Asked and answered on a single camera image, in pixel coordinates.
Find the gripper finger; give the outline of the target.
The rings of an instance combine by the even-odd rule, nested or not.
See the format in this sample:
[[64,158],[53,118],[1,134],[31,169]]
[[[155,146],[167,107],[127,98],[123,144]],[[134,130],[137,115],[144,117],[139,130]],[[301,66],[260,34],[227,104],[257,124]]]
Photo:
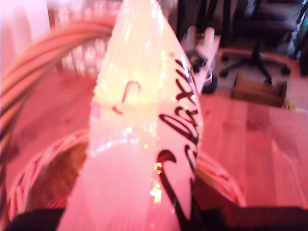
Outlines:
[[36,209],[16,216],[5,231],[55,231],[65,209]]
[[213,190],[193,190],[189,231],[306,231],[299,207],[240,207]]

